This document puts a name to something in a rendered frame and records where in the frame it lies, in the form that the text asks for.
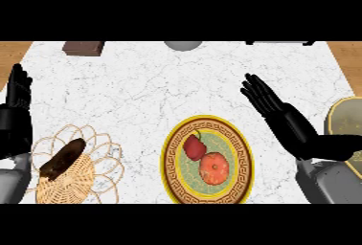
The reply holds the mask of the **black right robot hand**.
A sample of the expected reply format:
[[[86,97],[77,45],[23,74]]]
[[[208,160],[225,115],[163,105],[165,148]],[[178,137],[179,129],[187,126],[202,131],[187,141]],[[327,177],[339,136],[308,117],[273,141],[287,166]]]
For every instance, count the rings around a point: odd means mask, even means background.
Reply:
[[[246,74],[241,93],[262,115],[284,149],[299,160],[346,161],[362,150],[362,136],[320,135],[299,109],[280,99],[258,75]]]

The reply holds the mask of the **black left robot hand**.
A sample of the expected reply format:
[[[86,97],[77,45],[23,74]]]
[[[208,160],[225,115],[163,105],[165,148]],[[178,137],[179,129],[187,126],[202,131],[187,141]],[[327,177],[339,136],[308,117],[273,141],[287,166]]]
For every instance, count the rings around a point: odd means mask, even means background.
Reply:
[[[32,83],[18,63],[10,76],[7,102],[0,104],[0,160],[32,151]]]

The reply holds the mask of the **olive bowl with yellow rim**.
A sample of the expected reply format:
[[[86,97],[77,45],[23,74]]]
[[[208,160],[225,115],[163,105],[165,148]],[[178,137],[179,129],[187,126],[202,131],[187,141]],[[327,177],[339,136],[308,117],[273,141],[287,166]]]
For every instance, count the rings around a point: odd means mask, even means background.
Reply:
[[[324,133],[362,136],[362,97],[343,98],[333,104],[324,121]],[[362,179],[362,149],[346,160],[346,165]]]

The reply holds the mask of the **yellow brown patterned plate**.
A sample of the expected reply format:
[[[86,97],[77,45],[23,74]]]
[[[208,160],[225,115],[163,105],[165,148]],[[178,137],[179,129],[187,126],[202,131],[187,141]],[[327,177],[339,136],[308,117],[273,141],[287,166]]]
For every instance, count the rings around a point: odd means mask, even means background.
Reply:
[[[255,164],[247,139],[236,125],[213,115],[184,120],[165,142],[160,170],[176,203],[246,202]]]

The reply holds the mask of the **dark brown oblong vegetable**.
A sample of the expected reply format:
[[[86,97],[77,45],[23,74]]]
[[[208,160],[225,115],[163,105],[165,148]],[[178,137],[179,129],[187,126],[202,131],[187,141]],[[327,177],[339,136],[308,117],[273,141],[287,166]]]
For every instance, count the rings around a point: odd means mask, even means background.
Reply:
[[[83,138],[73,140],[41,167],[41,176],[48,177],[54,181],[80,158],[85,147],[86,142]]]

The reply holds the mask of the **wicker basket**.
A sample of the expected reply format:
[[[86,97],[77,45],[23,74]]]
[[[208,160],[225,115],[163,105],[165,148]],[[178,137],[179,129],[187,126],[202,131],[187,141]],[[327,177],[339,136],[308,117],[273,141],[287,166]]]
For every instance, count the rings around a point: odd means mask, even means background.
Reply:
[[[42,175],[42,165],[73,140],[85,140],[85,150],[76,163],[55,180]],[[125,175],[122,145],[109,133],[98,133],[88,124],[67,124],[42,138],[32,148],[32,184],[38,204],[103,204],[104,197],[119,203],[117,184]]]

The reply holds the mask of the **orange round fruit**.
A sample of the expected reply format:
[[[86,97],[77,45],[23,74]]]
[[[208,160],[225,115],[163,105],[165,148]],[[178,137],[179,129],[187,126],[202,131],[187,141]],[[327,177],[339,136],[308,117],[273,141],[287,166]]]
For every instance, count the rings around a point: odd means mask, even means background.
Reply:
[[[200,175],[209,185],[221,185],[230,176],[230,163],[219,152],[205,155],[200,162]]]

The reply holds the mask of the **brown block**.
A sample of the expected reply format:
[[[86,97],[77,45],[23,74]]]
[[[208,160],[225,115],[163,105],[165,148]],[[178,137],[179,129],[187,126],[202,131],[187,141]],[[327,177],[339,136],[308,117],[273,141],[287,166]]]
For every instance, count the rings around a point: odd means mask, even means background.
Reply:
[[[69,56],[100,56],[104,46],[104,41],[67,41],[63,51]]]

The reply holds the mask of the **grey round object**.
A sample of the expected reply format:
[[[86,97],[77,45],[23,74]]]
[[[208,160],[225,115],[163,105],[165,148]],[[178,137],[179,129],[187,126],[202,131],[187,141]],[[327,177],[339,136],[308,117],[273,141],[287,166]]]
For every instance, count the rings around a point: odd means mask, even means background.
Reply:
[[[168,47],[181,52],[194,50],[202,44],[202,41],[166,41]]]

